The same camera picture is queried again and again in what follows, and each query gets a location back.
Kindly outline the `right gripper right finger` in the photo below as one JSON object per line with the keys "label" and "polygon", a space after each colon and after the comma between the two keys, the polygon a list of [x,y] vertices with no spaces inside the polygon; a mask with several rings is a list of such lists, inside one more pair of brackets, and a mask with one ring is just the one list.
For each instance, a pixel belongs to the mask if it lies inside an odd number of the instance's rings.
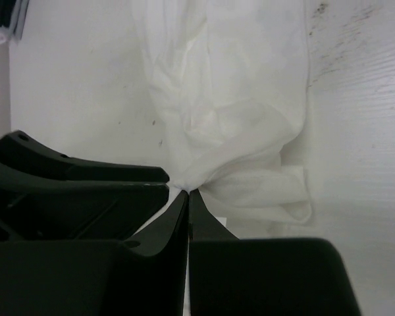
{"label": "right gripper right finger", "polygon": [[189,197],[192,315],[359,315],[343,260],[321,238],[241,240]]}

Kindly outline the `white tank top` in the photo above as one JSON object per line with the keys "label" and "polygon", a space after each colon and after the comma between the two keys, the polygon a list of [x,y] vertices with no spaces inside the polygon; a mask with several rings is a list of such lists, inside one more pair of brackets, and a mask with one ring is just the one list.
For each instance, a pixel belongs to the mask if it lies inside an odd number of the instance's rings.
{"label": "white tank top", "polygon": [[169,185],[231,217],[304,223],[305,173],[282,148],[303,129],[304,1],[133,1],[150,96],[165,123]]}

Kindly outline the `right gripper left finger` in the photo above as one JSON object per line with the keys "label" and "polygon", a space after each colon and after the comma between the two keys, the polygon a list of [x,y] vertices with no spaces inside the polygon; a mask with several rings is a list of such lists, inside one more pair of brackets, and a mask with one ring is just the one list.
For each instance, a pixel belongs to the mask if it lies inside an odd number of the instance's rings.
{"label": "right gripper left finger", "polygon": [[0,138],[0,315],[181,315],[188,195],[168,181]]}

